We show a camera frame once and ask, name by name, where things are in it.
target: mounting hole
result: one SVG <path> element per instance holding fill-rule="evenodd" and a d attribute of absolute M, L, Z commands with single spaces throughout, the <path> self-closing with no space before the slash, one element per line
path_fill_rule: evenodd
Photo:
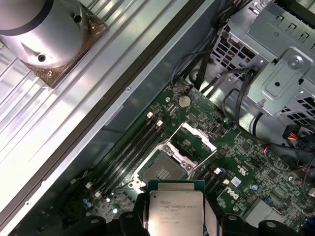
<path fill-rule="evenodd" d="M 82 21 L 82 17 L 77 15 L 77 16 L 73 17 L 73 20 L 75 23 L 80 23 Z"/>
<path fill-rule="evenodd" d="M 44 62 L 45 60 L 46 60 L 46 56 L 45 55 L 41 54 L 41 55 L 38 56 L 38 61 L 39 62 Z"/>

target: black cable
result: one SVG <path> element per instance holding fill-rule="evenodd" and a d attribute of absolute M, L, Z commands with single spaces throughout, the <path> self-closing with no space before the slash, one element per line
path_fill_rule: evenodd
<path fill-rule="evenodd" d="M 230 0 L 228 3 L 226 3 L 223 7 L 223 9 L 217 14 L 215 17 L 215 25 L 214 28 L 221 29 L 227 22 L 227 20 L 234 15 L 236 12 L 241 10 L 245 5 L 249 3 L 249 0 Z M 209 42 L 206 44 L 204 50 L 208 51 L 214 48 L 214 45 L 218 39 L 217 31 L 213 33 L 213 36 L 210 38 Z M 201 65 L 197 74 L 197 78 L 195 80 L 194 87 L 197 90 L 200 90 L 200 87 L 202 83 L 204 82 L 207 66 L 208 66 L 208 60 L 209 60 L 210 53 L 207 53 L 203 56 Z"/>
<path fill-rule="evenodd" d="M 299 172 L 299 171 L 301 171 L 304 167 L 301 167 L 301 168 L 297 168 L 297 169 L 294 169 L 294 170 L 284 170 L 284 169 L 280 169 L 280 168 L 278 168 L 278 167 L 276 167 L 275 165 L 274 165 L 274 163 L 272 162 L 272 159 L 269 157 L 269 153 L 271 153 L 271 150 L 270 151 L 268 151 L 268 152 L 266 152 L 266 153 L 264 153 L 264 155 L 265 155 L 265 157 L 266 157 L 266 160 L 268 161 L 268 163 L 269 163 L 269 165 L 271 165 L 271 167 L 272 167 L 272 169 L 274 169 L 274 170 L 277 170 L 277 171 L 280 171 L 280 172 L 285 172 L 285 173 L 291 173 L 291 172 Z"/>
<path fill-rule="evenodd" d="M 194 52 L 194 53 L 189 53 L 189 54 L 186 54 L 184 55 L 180 60 L 179 62 L 177 63 L 177 65 L 175 66 L 174 70 L 173 70 L 173 73 L 172 73 L 172 77 L 171 77 L 171 86 L 174 87 L 174 79 L 175 79 L 175 76 L 176 74 L 178 73 L 178 68 L 180 67 L 181 63 L 183 62 L 183 60 L 189 56 L 192 56 L 192 55 L 198 55 L 198 54 L 203 54 L 203 53 L 208 53 L 208 52 L 211 52 L 212 50 L 210 51 L 199 51 L 199 52 Z"/>
<path fill-rule="evenodd" d="M 307 199 L 311 200 L 312 202 L 315 202 L 315 198 L 308 196 L 308 194 L 307 194 L 306 191 L 305 191 L 305 185 L 306 185 L 307 176 L 308 176 L 309 173 L 310 173 L 310 170 L 311 170 L 311 167 L 312 167 L 312 164 L 313 164 L 314 161 L 315 161 L 315 156 L 311 159 L 311 161 L 310 161 L 310 163 L 309 163 L 309 166 L 307 167 L 307 170 L 306 170 L 306 172 L 305 172 L 305 175 L 304 175 L 304 178 L 303 178 L 303 182 L 302 182 L 302 192 L 303 192 L 303 195 L 304 195 L 304 197 L 306 197 Z"/>
<path fill-rule="evenodd" d="M 245 75 L 245 78 L 244 78 L 244 81 L 243 81 L 243 84 L 241 86 L 241 89 L 240 89 L 240 92 L 239 92 L 239 95 L 237 97 L 237 101 L 236 101 L 236 105 L 235 105 L 235 121 L 236 121 L 236 126 L 237 128 L 244 134 L 246 135 L 247 137 L 249 137 L 250 139 L 253 139 L 253 140 L 256 140 L 260 143 L 263 143 L 263 144 L 266 144 L 266 145 L 269 145 L 271 147 L 277 147 L 277 148 L 281 148 L 281 149 L 285 149 L 285 150 L 289 150 L 289 151 L 301 151 L 301 152 L 305 152 L 305 153 L 311 153 L 311 151 L 308 151 L 308 150 L 301 150 L 301 149 L 298 149 L 298 148 L 292 148 L 292 147 L 286 147 L 286 146 L 282 146 L 282 145 L 279 145 L 279 144 L 275 144 L 275 143 L 271 143 L 271 142 L 267 142 L 259 137 L 256 137 L 254 136 L 253 134 L 249 133 L 247 130 L 245 130 L 241 125 L 240 125 L 240 110 L 241 110 L 241 104 L 242 104 L 242 100 L 243 100 L 243 97 L 245 96 L 248 88 L 249 88 L 249 84 L 250 82 L 252 81 L 253 79 L 253 76 L 254 76 L 254 72 L 251 70 L 249 71 L 246 75 Z"/>
<path fill-rule="evenodd" d="M 257 129 L 258 121 L 260 120 L 260 118 L 261 118 L 263 115 L 264 115 L 264 114 L 263 114 L 262 112 L 260 112 L 260 113 L 256 116 L 256 118 L 255 118 L 255 120 L 254 120 L 254 123 L 252 124 L 252 134 L 253 134 L 254 136 L 256 136 L 256 129 Z"/>
<path fill-rule="evenodd" d="M 228 98 L 229 96 L 231 96 L 231 94 L 232 94 L 234 91 L 240 92 L 237 88 L 234 88 L 234 89 L 232 89 L 232 90 L 224 97 L 224 99 L 223 99 L 223 101 L 222 101 L 222 111 L 223 111 L 223 114 L 225 115 L 225 117 L 227 117 L 227 118 L 229 118 L 229 119 L 231 119 L 231 118 L 229 117 L 229 114 L 227 113 L 227 111 L 226 111 L 226 109 L 225 109 L 225 102 L 226 102 L 227 98 Z"/>
<path fill-rule="evenodd" d="M 205 78 L 207 67 L 208 67 L 208 60 L 218 37 L 219 37 L 218 33 L 214 31 L 213 36 L 210 38 L 209 42 L 204 47 L 204 50 L 209 51 L 209 52 L 203 56 L 196 80 L 193 83 L 194 87 L 197 90 L 200 90 L 200 87 L 202 83 L 204 82 L 204 78 Z"/>

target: green circuit board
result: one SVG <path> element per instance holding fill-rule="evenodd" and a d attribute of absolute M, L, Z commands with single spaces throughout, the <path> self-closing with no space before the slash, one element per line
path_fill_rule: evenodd
<path fill-rule="evenodd" d="M 88 214 L 101 215 L 110 221 L 117 214 L 114 209 L 118 213 L 132 210 L 137 194 L 145 191 L 145 188 L 130 188 L 132 173 L 158 144 L 168 140 L 186 122 L 208 136 L 218 149 L 208 158 L 212 154 L 209 148 L 183 128 L 171 139 L 180 153 L 190 157 L 192 162 L 206 160 L 192 177 L 205 180 L 206 196 L 217 194 L 225 213 L 240 216 L 246 215 L 261 199 L 285 224 L 299 231 L 308 219 L 302 210 L 312 206 L 304 198 L 301 186 L 292 182 L 299 177 L 273 170 L 265 160 L 261 144 L 242 135 L 233 122 L 224 122 L 220 109 L 199 91 L 187 92 L 186 88 L 185 82 L 165 88 L 88 175 L 85 182 L 88 187 L 76 193 L 64 207 L 64 214 L 70 215 L 73 221 Z M 165 158 L 160 151 L 154 153 L 140 171 L 144 180 L 152 176 L 156 179 L 188 178 L 184 168 L 171 163 L 174 160 L 166 164 Z M 287 167 L 278 157 L 272 155 L 272 159 L 278 168 Z"/>

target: metal bracket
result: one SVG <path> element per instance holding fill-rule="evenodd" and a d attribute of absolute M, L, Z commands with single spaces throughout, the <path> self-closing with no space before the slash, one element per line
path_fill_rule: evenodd
<path fill-rule="evenodd" d="M 268 64 L 253 81 L 248 96 L 270 115 L 280 112 L 301 89 L 312 61 L 288 49 L 276 63 Z"/>

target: motherboard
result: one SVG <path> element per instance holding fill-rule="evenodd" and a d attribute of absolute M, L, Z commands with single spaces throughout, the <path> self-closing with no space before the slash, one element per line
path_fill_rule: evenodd
<path fill-rule="evenodd" d="M 216 196 L 224 213 L 240 215 L 253 226 L 272 219 L 299 231 L 312 207 L 302 179 L 274 169 L 287 165 L 271 154 L 271 166 L 264 148 L 199 91 L 178 82 L 166 87 L 89 170 L 61 212 L 70 225 L 92 214 L 110 222 L 132 211 L 149 180 L 201 179 L 205 197 Z"/>

